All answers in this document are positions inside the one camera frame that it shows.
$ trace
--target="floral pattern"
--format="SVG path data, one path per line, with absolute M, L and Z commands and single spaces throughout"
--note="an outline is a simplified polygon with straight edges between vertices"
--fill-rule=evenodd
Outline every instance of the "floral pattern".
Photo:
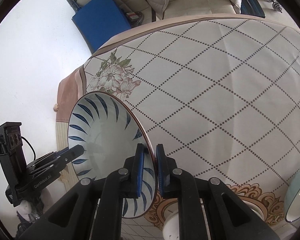
M 125 101 L 141 81 L 133 81 L 128 77 L 134 71 L 132 65 L 129 65 L 131 59 L 121 60 L 121 57 L 117 58 L 115 55 L 116 52 L 117 49 L 110 54 L 108 60 L 102 61 L 98 73 L 90 79 L 90 88 L 92 91 L 108 92 Z

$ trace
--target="blue board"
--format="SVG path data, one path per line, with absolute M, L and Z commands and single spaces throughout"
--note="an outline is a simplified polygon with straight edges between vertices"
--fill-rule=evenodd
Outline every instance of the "blue board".
M 111 37 L 131 29 L 113 0 L 91 0 L 72 17 L 94 53 Z

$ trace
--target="white flower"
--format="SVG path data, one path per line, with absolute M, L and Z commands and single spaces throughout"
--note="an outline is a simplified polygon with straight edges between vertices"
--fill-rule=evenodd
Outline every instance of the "white flower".
M 103 86 L 105 89 L 109 90 L 112 87 L 120 87 L 120 81 L 123 80 L 122 74 L 124 73 L 121 67 L 116 65 L 111 65 L 106 68 L 100 75 L 99 86 Z
M 99 78 L 98 77 L 92 77 L 90 79 L 90 87 L 91 87 L 91 91 L 95 91 L 99 88 Z
M 140 80 L 132 81 L 132 78 L 127 77 L 123 80 L 120 87 L 114 91 L 113 95 L 119 98 L 121 101 L 124 101 L 129 97 L 129 95 L 131 95 L 132 90 L 140 85 L 140 83 Z

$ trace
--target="dotted diamond pattern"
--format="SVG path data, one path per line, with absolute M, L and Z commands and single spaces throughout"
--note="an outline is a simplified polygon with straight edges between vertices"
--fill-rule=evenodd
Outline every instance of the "dotted diamond pattern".
M 130 77 L 141 81 L 125 103 L 154 147 L 163 143 L 195 177 L 259 183 L 284 197 L 300 170 L 300 33 L 218 19 L 137 38 L 118 47 L 118 57 L 121 49 L 135 68 Z M 87 92 L 104 58 L 84 65 Z M 123 220 L 122 236 L 162 239 L 155 229 L 144 217 Z

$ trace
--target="white floor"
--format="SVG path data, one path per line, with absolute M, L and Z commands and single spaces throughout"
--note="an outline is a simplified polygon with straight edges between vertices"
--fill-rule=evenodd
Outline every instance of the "white floor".
M 37 157 L 57 150 L 53 105 L 59 82 L 91 53 L 72 22 L 66 0 L 21 0 L 0 24 L 0 125 L 22 122 L 21 134 Z M 26 161 L 33 160 L 24 143 Z M 6 199 L 7 181 L 0 166 L 0 218 L 15 236 L 16 210 Z M 64 192 L 55 182 L 54 200 Z

